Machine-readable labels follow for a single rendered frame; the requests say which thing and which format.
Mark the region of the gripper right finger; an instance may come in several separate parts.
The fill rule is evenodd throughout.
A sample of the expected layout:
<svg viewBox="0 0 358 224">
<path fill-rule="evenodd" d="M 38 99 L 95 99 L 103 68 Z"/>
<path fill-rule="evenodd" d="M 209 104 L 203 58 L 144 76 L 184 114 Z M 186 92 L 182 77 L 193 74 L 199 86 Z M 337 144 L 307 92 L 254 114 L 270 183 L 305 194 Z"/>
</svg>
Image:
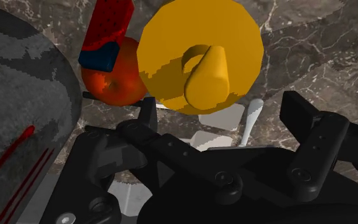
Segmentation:
<svg viewBox="0 0 358 224">
<path fill-rule="evenodd" d="M 302 202 L 316 199 L 338 160 L 358 165 L 358 124 L 347 117 L 320 111 L 296 91 L 285 91 L 280 121 L 299 142 L 287 169 L 292 197 Z"/>
</svg>

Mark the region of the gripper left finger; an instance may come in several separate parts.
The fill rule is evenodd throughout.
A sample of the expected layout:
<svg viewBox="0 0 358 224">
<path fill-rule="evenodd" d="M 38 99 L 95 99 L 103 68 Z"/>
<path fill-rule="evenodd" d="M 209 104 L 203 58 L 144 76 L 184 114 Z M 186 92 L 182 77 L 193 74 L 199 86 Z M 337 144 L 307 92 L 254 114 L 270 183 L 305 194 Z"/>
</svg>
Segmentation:
<svg viewBox="0 0 358 224">
<path fill-rule="evenodd" d="M 187 193 L 197 202 L 230 205 L 241 198 L 238 174 L 173 135 L 157 133 L 155 98 L 138 106 L 138 118 L 116 129 L 86 127 L 76 138 L 39 224 L 120 224 L 118 199 L 108 189 L 123 170 L 134 170 L 153 192 L 182 174 L 199 182 Z"/>
</svg>

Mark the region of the white spoon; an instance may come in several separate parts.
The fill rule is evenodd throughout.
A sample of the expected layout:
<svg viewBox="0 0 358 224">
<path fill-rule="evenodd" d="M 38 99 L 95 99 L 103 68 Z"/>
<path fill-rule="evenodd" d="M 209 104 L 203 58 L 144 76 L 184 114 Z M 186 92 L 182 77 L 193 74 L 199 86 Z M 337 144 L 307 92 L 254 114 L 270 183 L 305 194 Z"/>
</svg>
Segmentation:
<svg viewBox="0 0 358 224">
<path fill-rule="evenodd" d="M 253 99 L 249 103 L 247 110 L 247 118 L 245 123 L 245 129 L 242 135 L 240 146 L 245 147 L 251 134 L 251 130 L 258 119 L 260 112 L 263 109 L 264 101 L 262 99 Z"/>
</svg>

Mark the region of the red apple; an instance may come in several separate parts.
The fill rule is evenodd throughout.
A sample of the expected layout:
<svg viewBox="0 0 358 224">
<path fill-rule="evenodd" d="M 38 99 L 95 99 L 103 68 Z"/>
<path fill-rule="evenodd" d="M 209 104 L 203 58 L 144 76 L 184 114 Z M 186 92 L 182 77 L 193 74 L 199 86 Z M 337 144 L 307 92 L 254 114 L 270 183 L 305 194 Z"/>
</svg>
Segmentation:
<svg viewBox="0 0 358 224">
<path fill-rule="evenodd" d="M 138 45 L 132 38 L 123 38 L 111 72 L 81 69 L 83 83 L 95 98 L 112 106 L 128 106 L 145 96 L 148 91 L 139 76 Z"/>
</svg>

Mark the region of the yellow round thing with knob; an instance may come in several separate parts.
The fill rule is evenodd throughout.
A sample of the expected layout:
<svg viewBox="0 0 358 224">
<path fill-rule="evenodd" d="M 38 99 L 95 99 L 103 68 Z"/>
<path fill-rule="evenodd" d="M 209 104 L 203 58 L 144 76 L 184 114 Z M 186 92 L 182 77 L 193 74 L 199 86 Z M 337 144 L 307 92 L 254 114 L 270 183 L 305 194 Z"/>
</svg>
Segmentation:
<svg viewBox="0 0 358 224">
<path fill-rule="evenodd" d="M 244 96 L 263 54 L 257 23 L 234 0 L 171 0 L 146 24 L 137 49 L 148 92 L 187 115 L 210 114 Z"/>
</svg>

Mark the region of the red box with blue end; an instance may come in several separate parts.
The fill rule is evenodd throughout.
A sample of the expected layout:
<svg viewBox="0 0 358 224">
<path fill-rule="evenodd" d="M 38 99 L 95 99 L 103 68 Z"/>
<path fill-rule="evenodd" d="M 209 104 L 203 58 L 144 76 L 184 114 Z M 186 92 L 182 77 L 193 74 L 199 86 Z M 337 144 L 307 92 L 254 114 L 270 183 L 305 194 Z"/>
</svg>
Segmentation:
<svg viewBox="0 0 358 224">
<path fill-rule="evenodd" d="M 132 0 L 96 0 L 78 58 L 82 67 L 113 70 L 133 12 Z"/>
</svg>

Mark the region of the grey round thing red stripes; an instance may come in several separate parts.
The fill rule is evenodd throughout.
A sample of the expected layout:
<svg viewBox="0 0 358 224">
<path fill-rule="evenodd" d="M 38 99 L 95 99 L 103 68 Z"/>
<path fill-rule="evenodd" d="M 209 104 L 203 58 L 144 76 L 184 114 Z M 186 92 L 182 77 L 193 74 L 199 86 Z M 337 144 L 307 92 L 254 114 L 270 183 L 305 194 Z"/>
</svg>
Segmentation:
<svg viewBox="0 0 358 224">
<path fill-rule="evenodd" d="M 0 224 L 15 224 L 81 114 L 79 81 L 59 49 L 0 9 Z"/>
</svg>

